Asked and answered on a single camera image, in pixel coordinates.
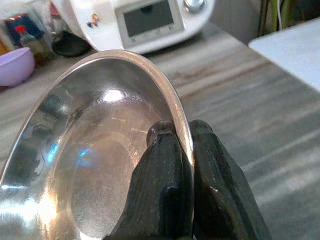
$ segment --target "button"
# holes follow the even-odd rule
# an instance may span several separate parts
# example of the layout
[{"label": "button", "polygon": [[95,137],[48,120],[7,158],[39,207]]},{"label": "button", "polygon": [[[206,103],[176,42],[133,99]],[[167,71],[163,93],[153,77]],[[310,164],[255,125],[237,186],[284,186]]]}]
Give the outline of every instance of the button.
[{"label": "button", "polygon": [[204,7],[205,0],[184,0],[184,6],[188,12],[198,13]]}]

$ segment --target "finger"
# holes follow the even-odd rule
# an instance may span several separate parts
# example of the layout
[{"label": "finger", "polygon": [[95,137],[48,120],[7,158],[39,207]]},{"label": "finger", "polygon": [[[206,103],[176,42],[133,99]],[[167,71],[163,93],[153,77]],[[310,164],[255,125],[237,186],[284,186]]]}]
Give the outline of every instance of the finger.
[{"label": "finger", "polygon": [[196,120],[190,129],[197,226],[207,238],[271,239],[245,175],[211,127]]},{"label": "finger", "polygon": [[170,132],[175,134],[174,123],[172,121],[157,121],[153,124],[146,135],[146,145],[149,146],[152,144],[161,132]]},{"label": "finger", "polygon": [[191,180],[185,170],[188,161],[169,124],[158,125],[132,173],[125,208],[111,235],[191,235]]},{"label": "finger", "polygon": [[125,236],[106,236],[103,240],[172,240],[167,237],[125,237]]}]

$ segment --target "stainless steel bowl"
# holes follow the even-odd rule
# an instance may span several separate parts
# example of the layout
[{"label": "stainless steel bowl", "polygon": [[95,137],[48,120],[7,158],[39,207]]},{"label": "stainless steel bowl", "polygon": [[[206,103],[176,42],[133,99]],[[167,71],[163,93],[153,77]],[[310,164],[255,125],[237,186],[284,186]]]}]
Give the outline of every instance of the stainless steel bowl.
[{"label": "stainless steel bowl", "polygon": [[56,80],[18,134],[0,180],[0,239],[97,240],[126,202],[148,129],[173,121],[193,166],[190,129],[165,75],[123,50],[84,58]]}]

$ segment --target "kitchen appliance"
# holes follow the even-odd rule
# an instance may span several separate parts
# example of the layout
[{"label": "kitchen appliance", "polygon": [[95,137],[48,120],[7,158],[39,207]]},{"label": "kitchen appliance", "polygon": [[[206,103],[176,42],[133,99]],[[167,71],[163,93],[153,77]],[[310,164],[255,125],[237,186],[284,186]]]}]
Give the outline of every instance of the kitchen appliance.
[{"label": "kitchen appliance", "polygon": [[71,29],[97,50],[147,53],[196,34],[216,0],[54,0]]},{"label": "kitchen appliance", "polygon": [[147,149],[148,130],[158,121],[174,123],[186,168],[193,170],[179,97],[146,58],[98,52],[52,85],[24,122],[2,171],[1,240],[99,240],[110,234]]}]

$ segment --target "scratch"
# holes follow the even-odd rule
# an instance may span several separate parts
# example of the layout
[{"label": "scratch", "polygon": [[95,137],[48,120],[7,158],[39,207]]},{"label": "scratch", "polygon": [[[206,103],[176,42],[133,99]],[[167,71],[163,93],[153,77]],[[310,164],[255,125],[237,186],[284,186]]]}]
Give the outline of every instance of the scratch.
[{"label": "scratch", "polygon": [[125,121],[126,121],[125,119],[120,119],[120,118],[116,118],[116,117],[112,117],[111,119],[112,119],[112,120],[119,120],[119,121],[121,121],[121,122],[125,122]]},{"label": "scratch", "polygon": [[147,131],[143,131],[141,129],[137,129],[137,128],[134,128],[134,127],[131,128],[131,131],[137,131],[137,132],[144,133],[144,134],[148,133]]},{"label": "scratch", "polygon": [[70,98],[74,98],[72,95],[70,95],[69,93],[68,93],[68,90],[65,90],[65,93],[68,95],[68,96],[70,96]]},{"label": "scratch", "polygon": [[102,124],[96,124],[96,123],[90,123],[90,126],[98,126],[98,127],[103,127]]}]

